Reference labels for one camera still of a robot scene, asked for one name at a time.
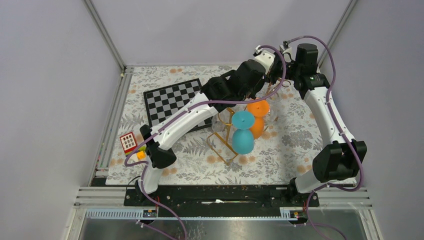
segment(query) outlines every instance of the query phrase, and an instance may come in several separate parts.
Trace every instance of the black and white checkered board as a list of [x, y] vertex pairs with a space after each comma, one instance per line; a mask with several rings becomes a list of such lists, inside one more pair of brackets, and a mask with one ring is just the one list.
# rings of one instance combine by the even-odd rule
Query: black and white checkered board
[[[176, 113], [190, 102], [190, 99], [194, 98], [201, 87], [200, 80], [194, 79], [143, 92], [150, 127], [160, 124]], [[212, 118], [208, 118], [189, 132], [204, 129], [211, 125]]]

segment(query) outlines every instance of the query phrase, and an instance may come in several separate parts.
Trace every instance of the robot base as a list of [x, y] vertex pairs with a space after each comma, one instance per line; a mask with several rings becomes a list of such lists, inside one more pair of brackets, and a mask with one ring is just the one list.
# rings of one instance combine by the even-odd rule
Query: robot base
[[[305, 204], [304, 198], [287, 200], [288, 188], [289, 185], [160, 185], [149, 196], [159, 199], [180, 217], [280, 217], [281, 207], [302, 208]], [[137, 185], [125, 195], [124, 206], [155, 206]], [[318, 198], [309, 203], [310, 207], [319, 205]], [[158, 217], [173, 215], [159, 210]]]

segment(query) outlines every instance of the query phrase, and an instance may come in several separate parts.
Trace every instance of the floral tablecloth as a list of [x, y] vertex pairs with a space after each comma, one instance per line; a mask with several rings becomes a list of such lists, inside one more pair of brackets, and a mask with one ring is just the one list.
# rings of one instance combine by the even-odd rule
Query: floral tablecloth
[[[143, 166], [124, 166], [119, 136], [133, 131], [138, 143], [140, 125], [149, 124], [143, 92], [179, 82], [200, 79], [204, 85], [238, 65], [145, 66], [135, 67], [109, 164], [107, 185], [126, 185], [142, 172]], [[287, 184], [312, 168], [312, 159], [322, 149], [314, 115], [291, 85], [281, 88], [276, 101], [278, 121], [255, 140], [254, 150], [238, 155], [226, 165], [206, 143], [212, 128], [185, 134], [173, 147], [177, 156], [159, 181], [161, 185]], [[345, 183], [355, 183], [347, 179]]]

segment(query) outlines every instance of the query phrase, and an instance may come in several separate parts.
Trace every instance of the metal bar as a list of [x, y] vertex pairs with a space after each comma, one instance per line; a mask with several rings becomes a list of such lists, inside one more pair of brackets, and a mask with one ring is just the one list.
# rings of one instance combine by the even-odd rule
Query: metal bar
[[107, 177], [108, 175], [109, 175], [108, 171], [96, 171], [95, 172], [96, 177]]
[[124, 197], [116, 198], [77, 198], [74, 203], [75, 206], [84, 206], [84, 207], [94, 207], [94, 206], [103, 206], [109, 207], [120, 206], [124, 207]]
[[124, 186], [80, 186], [79, 190], [80, 191], [103, 191], [103, 192], [124, 191], [125, 192], [125, 187]]
[[103, 146], [104, 146], [104, 142], [106, 140], [107, 133], [109, 132], [108, 129], [109, 129], [109, 125], [111, 124], [112, 113], [114, 111], [115, 102], [117, 100], [117, 96], [118, 96], [118, 92], [119, 92], [119, 89], [120, 89], [120, 86], [121, 86], [122, 79], [123, 79], [123, 77], [120, 76], [119, 77], [119, 84], [116, 86], [116, 90], [115, 90], [115, 93], [113, 95], [112, 106], [110, 106], [109, 112], [107, 114], [107, 122], [104, 126], [101, 141], [100, 141], [100, 144], [97, 148], [97, 152], [96, 152], [95, 159], [94, 159], [94, 164], [93, 164], [93, 167], [91, 169], [90, 178], [88, 179], [88, 184], [90, 184], [92, 179], [94, 178], [95, 173], [96, 173], [96, 167], [98, 166], [98, 164], [101, 165], [102, 155], [103, 155], [103, 152], [105, 151]]
[[[340, 20], [338, 21], [337, 25], [335, 26], [334, 31], [332, 32], [330, 39], [327, 42], [327, 46], [331, 49], [334, 42], [336, 41], [337, 37], [340, 34], [340, 31], [343, 29], [343, 27], [345, 26], [346, 21], [348, 20], [349, 16], [352, 13], [352, 10], [355, 8], [356, 4], [357, 4], [358, 0], [350, 0], [349, 3], [347, 4], [346, 9], [343, 12], [343, 15], [341, 16]], [[318, 66], [321, 68], [321, 66], [323, 65], [324, 60], [326, 59], [326, 57], [328, 56], [328, 52], [327, 51], [323, 51], [321, 53], [321, 55], [318, 58]]]
[[377, 222], [377, 217], [376, 217], [376, 213], [374, 212], [374, 209], [371, 209], [371, 210], [369, 211], [369, 213], [371, 214], [372, 222], [374, 223], [375, 230], [376, 230], [376, 231], [377, 231], [377, 233], [378, 233], [379, 239], [380, 239], [380, 240], [383, 240], [383, 234], [382, 234], [382, 231], [380, 230], [379, 223]]
[[78, 240], [80, 238], [81, 229], [83, 228], [84, 220], [86, 219], [86, 209], [78, 208], [72, 221], [72, 226], [69, 232], [68, 240]]
[[125, 197], [125, 191], [79, 191], [77, 198], [81, 197]]
[[124, 77], [122, 78], [122, 80], [119, 83], [119, 87], [116, 93], [116, 97], [113, 101], [112, 104], [112, 112], [110, 114], [110, 119], [109, 122], [107, 124], [107, 129], [105, 130], [105, 137], [104, 137], [104, 141], [101, 143], [102, 144], [102, 151], [100, 153], [100, 163], [99, 166], [104, 167], [105, 166], [105, 153], [109, 144], [109, 141], [111, 140], [111, 132], [112, 132], [112, 126], [114, 124], [114, 120], [115, 117], [117, 115], [117, 109], [118, 109], [118, 105], [119, 105], [119, 99], [121, 99], [121, 96], [123, 94], [123, 87], [125, 85], [125, 80], [126, 80], [127, 76], [124, 75]]
[[94, 24], [96, 25], [98, 31], [100, 32], [101, 37], [103, 38], [104, 42], [106, 43], [107, 47], [110, 50], [110, 53], [112, 53], [113, 58], [115, 59], [116, 64], [118, 64], [119, 68], [122, 70], [122, 72], [125, 69], [125, 62], [122, 60], [121, 55], [119, 54], [117, 47], [115, 46], [114, 42], [112, 41], [111, 36], [109, 35], [108, 31], [106, 30], [105, 25], [103, 24], [99, 13], [96, 10], [96, 7], [94, 6], [93, 2], [91, 0], [82, 0], [84, 2], [85, 7], [87, 8], [87, 11], [90, 13], [91, 18], [94, 21]]
[[77, 209], [72, 208], [69, 214], [69, 217], [66, 221], [65, 230], [63, 231], [62, 237], [60, 238], [61, 240], [67, 240], [69, 238], [69, 235], [71, 233], [71, 227], [72, 227], [72, 224], [74, 223], [76, 213], [77, 213]]
[[122, 81], [122, 88], [120, 90], [121, 93], [119, 95], [119, 99], [117, 99], [116, 101], [116, 111], [112, 117], [113, 123], [110, 128], [109, 137], [107, 139], [107, 145], [105, 144], [106, 149], [102, 158], [102, 161], [107, 161], [107, 166], [109, 166], [111, 155], [114, 150], [114, 144], [118, 134], [118, 128], [121, 121], [122, 112], [124, 111], [125, 100], [127, 99], [128, 88], [130, 87], [131, 78], [132, 73], [126, 72]]
[[368, 198], [368, 192], [366, 191], [317, 191], [318, 197], [321, 198]]

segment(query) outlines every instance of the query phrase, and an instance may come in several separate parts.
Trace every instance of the purple cable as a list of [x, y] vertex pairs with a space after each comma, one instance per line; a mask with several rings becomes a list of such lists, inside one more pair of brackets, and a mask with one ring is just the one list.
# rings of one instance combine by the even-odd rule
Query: purple cable
[[[310, 223], [304, 223], [304, 224], [295, 224], [295, 225], [283, 224], [283, 225], [280, 225], [280, 226], [282, 226], [282, 227], [296, 227], [297, 228], [297, 227], [306, 227], [306, 226], [311, 226], [311, 225], [312, 224], [310, 224]], [[344, 240], [348, 239], [346, 237], [346, 235], [342, 231], [340, 231], [338, 228], [336, 228], [335, 226], [331, 226], [331, 225], [323, 224], [323, 223], [315, 223], [315, 225], [319, 226], [319, 227], [332, 229], [332, 230], [338, 232], [344, 238]]]
[[304, 39], [304, 38], [308, 38], [308, 39], [315, 39], [315, 40], [317, 40], [318, 42], [320, 42], [320, 43], [324, 46], [325, 50], [326, 50], [326, 51], [327, 51], [327, 53], [328, 53], [328, 57], [330, 58], [331, 67], [332, 67], [332, 72], [333, 72], [333, 75], [332, 75], [332, 81], [331, 81], [331, 83], [330, 83], [330, 87], [328, 88], [327, 93], [326, 93], [326, 99], [327, 99], [327, 101], [328, 101], [328, 102], [327, 102], [328, 110], [329, 110], [329, 112], [330, 112], [331, 118], [332, 118], [332, 119], [333, 119], [333, 121], [334, 121], [335, 126], [337, 127], [337, 129], [338, 129], [339, 133], [342, 133], [342, 134], [341, 134], [341, 136], [343, 137], [344, 141], [345, 141], [345, 142], [347, 143], [347, 145], [349, 146], [350, 150], [351, 150], [351, 151], [352, 151], [352, 153], [353, 153], [353, 156], [355, 157], [356, 163], [357, 163], [357, 164], [358, 164], [358, 166], [359, 166], [360, 179], [359, 179], [359, 183], [357, 184], [357, 186], [356, 186], [355, 188], [344, 188], [344, 187], [339, 186], [339, 185], [334, 184], [334, 183], [327, 183], [327, 184], [324, 184], [324, 185], [322, 185], [322, 186], [319, 186], [319, 187], [315, 188], [312, 192], [310, 192], [310, 194], [309, 194], [309, 196], [308, 196], [308, 198], [307, 198], [307, 201], [306, 201], [306, 215], [307, 215], [307, 218], [309, 219], [310, 225], [312, 225], [313, 229], [315, 229], [315, 231], [316, 231], [319, 235], [321, 235], [321, 237], [323, 237], [324, 239], [327, 239], [327, 240], [331, 240], [330, 238], [328, 238], [327, 236], [325, 236], [322, 232], [320, 232], [320, 231], [316, 228], [316, 225], [318, 225], [318, 223], [313, 223], [313, 222], [312, 222], [312, 219], [309, 217], [309, 203], [310, 203], [310, 201], [311, 201], [311, 197], [312, 197], [312, 195], [314, 194], [314, 192], [316, 192], [316, 191], [318, 191], [318, 190], [321, 190], [321, 189], [325, 188], [327, 185], [329, 185], [329, 186], [331, 186], [331, 187], [338, 188], [338, 189], [343, 190], [343, 191], [347, 191], [347, 192], [355, 192], [355, 191], [359, 190], [359, 189], [361, 188], [362, 184], [363, 184], [363, 181], [364, 181], [364, 168], [362, 167], [361, 160], [359, 159], [358, 153], [356, 152], [356, 150], [355, 150], [354, 146], [352, 145], [352, 143], [351, 143], [351, 141], [348, 139], [348, 137], [344, 134], [343, 128], [342, 128], [342, 126], [340, 125], [339, 121], [337, 120], [337, 117], [336, 117], [336, 115], [335, 115], [335, 113], [334, 113], [333, 107], [332, 107], [331, 102], [330, 102], [330, 93], [331, 93], [331, 91], [333, 90], [334, 83], [336, 82], [336, 65], [334, 64], [334, 59], [333, 59], [333, 55], [332, 55], [332, 53], [331, 53], [331, 51], [330, 51], [330, 48], [327, 46], [327, 44], [326, 44], [325, 42], [323, 42], [323, 41], [322, 41], [321, 39], [319, 39], [318, 37], [310, 36], [310, 35], [298, 36], [298, 37], [296, 37], [296, 38], [293, 38], [293, 39], [289, 40], [287, 43], [288, 43], [288, 44], [290, 44], [291, 42], [294, 42], [294, 41], [297, 41], [297, 40], [300, 40], [300, 39]]
[[[145, 179], [145, 174], [146, 174], [146, 169], [147, 169], [147, 164], [144, 166], [144, 169], [143, 169], [143, 172], [141, 173], [141, 177], [140, 177], [140, 179], [141, 179], [141, 181], [143, 181], [144, 179]], [[157, 204], [157, 205], [159, 205], [159, 206], [161, 206], [162, 208], [164, 208], [164, 209], [166, 209], [166, 210], [168, 210], [172, 215], [174, 215], [175, 217], [176, 217], [176, 219], [179, 221], [179, 223], [181, 224], [181, 226], [182, 226], [182, 229], [184, 230], [184, 239], [186, 240], [187, 239], [187, 230], [186, 230], [186, 226], [184, 226], [184, 223], [183, 223], [183, 221], [181, 220], [181, 218], [171, 209], [171, 208], [169, 208], [169, 207], [167, 207], [167, 206], [165, 206], [164, 204], [162, 204], [162, 203], [160, 203], [160, 202], [158, 202], [158, 201], [156, 201], [156, 200], [154, 200], [153, 198], [151, 198], [147, 193], [146, 193], [146, 190], [145, 190], [145, 186], [144, 186], [144, 184], [140, 184], [140, 186], [141, 186], [141, 192], [144, 194], [144, 196], [148, 199], [148, 200], [150, 200], [152, 203], [154, 203], [154, 204]]]
[[170, 235], [169, 235], [169, 234], [167, 234], [166, 232], [164, 232], [164, 231], [162, 231], [162, 230], [159, 230], [159, 229], [157, 229], [156, 227], [150, 226], [149, 224], [141, 223], [141, 227], [147, 227], [147, 228], [149, 228], [149, 229], [151, 229], [151, 230], [153, 230], [153, 231], [156, 231], [156, 232], [158, 232], [158, 233], [160, 233], [160, 234], [162, 234], [162, 235], [164, 235], [164, 236], [168, 237], [169, 239], [172, 239], [172, 240], [178, 240], [178, 239], [176, 239], [176, 238], [174, 238], [174, 237], [170, 236]]

